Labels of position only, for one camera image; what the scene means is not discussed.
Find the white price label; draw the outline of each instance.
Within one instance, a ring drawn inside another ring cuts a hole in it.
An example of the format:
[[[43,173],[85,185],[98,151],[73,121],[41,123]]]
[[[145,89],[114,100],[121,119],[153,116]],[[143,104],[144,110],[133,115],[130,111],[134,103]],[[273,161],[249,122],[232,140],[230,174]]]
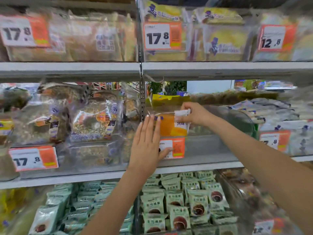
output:
[[[274,220],[256,222],[252,235],[272,234]]]
[[[160,141],[159,152],[166,149],[166,148],[172,148],[172,147],[173,147],[173,141],[172,140],[162,140],[162,141]],[[170,158],[174,158],[173,152],[170,152],[169,154],[167,154],[164,159],[170,159]]]
[[[260,141],[274,149],[278,149],[279,136],[280,133],[264,133],[260,135]]]
[[[29,20],[18,17],[0,17],[1,37],[7,46],[36,47]]]
[[[265,26],[262,29],[259,49],[281,49],[285,35],[285,26]]]
[[[59,167],[55,147],[52,146],[13,148],[9,150],[9,154],[15,165],[16,171]]]
[[[147,50],[170,49],[170,24],[145,24]]]

